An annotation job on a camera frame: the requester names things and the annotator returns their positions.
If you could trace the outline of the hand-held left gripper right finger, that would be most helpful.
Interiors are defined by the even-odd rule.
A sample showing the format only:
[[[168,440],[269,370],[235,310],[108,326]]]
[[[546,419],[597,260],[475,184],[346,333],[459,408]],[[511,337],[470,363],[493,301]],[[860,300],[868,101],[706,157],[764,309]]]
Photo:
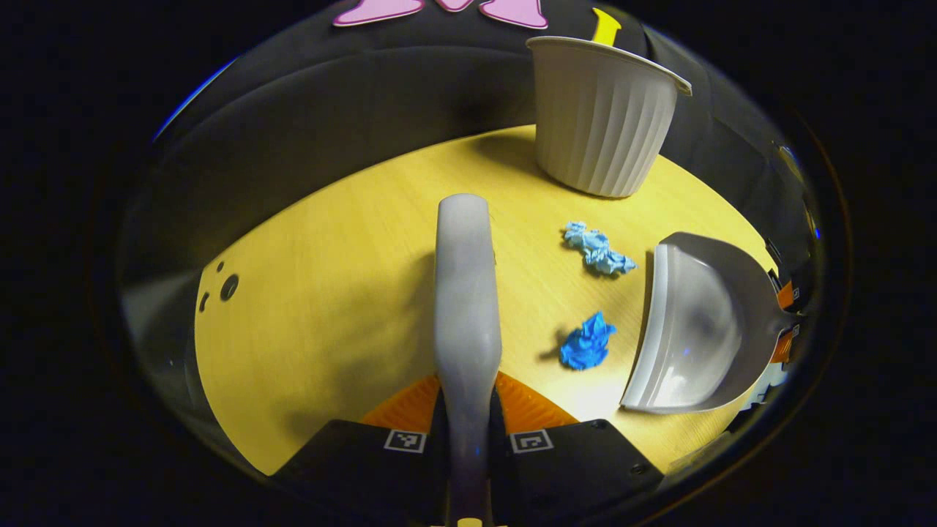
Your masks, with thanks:
[[[496,374],[488,479],[496,526],[576,526],[652,493],[663,473],[605,418],[576,419]]]

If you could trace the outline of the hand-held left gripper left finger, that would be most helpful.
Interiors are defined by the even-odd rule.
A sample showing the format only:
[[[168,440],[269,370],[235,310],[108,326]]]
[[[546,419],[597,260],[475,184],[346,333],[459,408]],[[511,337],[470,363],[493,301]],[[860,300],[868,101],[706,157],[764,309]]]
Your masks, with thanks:
[[[448,479],[447,413],[435,375],[359,421],[328,421],[272,476],[355,526],[445,524]]]

